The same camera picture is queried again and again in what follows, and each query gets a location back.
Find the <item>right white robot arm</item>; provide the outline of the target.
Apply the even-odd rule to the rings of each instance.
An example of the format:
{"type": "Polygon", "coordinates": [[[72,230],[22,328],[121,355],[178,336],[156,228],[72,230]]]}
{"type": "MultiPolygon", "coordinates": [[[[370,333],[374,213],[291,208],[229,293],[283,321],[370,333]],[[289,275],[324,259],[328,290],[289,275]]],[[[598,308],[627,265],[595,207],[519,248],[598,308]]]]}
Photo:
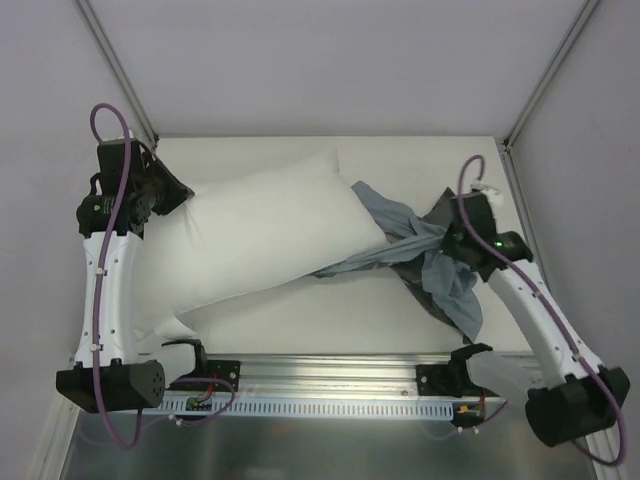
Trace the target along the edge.
{"type": "Polygon", "coordinates": [[[576,333],[523,238],[515,231],[498,232],[489,200],[479,191],[454,196],[450,205],[443,253],[477,273],[500,298],[541,373],[538,380],[521,380],[514,366],[483,345],[449,369],[450,387],[461,395],[484,387],[522,404],[534,434],[549,447],[622,427],[628,376],[620,367],[606,367],[576,333]]]}

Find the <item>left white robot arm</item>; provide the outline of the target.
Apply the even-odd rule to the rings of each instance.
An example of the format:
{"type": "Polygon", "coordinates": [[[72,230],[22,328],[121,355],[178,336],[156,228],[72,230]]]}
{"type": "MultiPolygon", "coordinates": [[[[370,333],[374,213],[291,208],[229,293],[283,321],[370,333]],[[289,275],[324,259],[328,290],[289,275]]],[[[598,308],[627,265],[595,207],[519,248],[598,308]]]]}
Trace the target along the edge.
{"type": "Polygon", "coordinates": [[[134,258],[149,218],[173,212],[194,193],[137,139],[102,142],[97,157],[99,170],[76,210],[87,271],[82,333],[72,367],[56,374],[56,389],[90,414],[156,408],[177,382],[203,387],[209,367],[198,340],[166,341],[139,354],[134,258]]]}

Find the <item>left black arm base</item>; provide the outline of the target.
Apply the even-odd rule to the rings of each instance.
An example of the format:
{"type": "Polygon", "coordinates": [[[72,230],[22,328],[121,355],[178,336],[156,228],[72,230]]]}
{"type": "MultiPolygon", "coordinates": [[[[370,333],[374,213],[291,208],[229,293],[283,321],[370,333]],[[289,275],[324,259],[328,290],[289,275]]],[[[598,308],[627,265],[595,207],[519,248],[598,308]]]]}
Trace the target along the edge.
{"type": "Polygon", "coordinates": [[[241,362],[237,360],[210,359],[206,349],[200,340],[184,339],[172,340],[162,344],[161,350],[173,348],[176,353],[190,353],[193,356],[194,368],[182,373],[176,380],[172,381],[169,389],[172,391],[222,391],[229,392],[230,389],[218,383],[198,381],[198,378],[214,378],[224,380],[231,385],[234,390],[238,390],[240,380],[241,362]]]}

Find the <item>grey striped pillowcase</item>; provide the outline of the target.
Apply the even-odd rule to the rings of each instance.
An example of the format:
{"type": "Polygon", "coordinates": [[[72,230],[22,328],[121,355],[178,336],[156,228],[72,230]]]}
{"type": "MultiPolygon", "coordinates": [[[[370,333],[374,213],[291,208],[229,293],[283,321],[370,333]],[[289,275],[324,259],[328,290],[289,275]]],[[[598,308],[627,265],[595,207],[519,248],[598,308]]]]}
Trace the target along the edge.
{"type": "Polygon", "coordinates": [[[328,278],[390,268],[431,315],[474,342],[483,325],[482,309],[474,293],[477,276],[441,248],[452,221],[450,200],[454,192],[446,188],[432,209],[418,216],[408,205],[384,197],[363,181],[356,182],[352,190],[386,235],[387,243],[316,271],[313,276],[328,278]]]}

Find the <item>white pillow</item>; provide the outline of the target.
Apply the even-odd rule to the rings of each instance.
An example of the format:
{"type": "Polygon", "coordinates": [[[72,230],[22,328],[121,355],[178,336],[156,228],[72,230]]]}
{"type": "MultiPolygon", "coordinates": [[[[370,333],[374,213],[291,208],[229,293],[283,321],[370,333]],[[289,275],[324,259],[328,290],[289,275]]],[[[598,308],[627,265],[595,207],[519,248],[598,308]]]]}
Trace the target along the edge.
{"type": "Polygon", "coordinates": [[[134,259],[137,339],[195,337],[179,317],[259,292],[385,245],[342,178],[336,150],[222,183],[145,226],[134,259]]]}

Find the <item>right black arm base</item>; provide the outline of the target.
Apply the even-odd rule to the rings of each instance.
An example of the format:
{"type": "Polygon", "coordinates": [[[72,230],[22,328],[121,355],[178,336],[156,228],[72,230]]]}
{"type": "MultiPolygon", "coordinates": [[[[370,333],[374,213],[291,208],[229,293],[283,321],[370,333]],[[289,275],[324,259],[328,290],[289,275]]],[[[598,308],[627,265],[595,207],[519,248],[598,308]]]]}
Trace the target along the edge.
{"type": "Polygon", "coordinates": [[[471,344],[454,350],[444,363],[416,365],[418,395],[454,398],[481,396],[483,388],[471,381],[466,362],[472,356],[492,351],[493,348],[484,343],[471,344]]]}

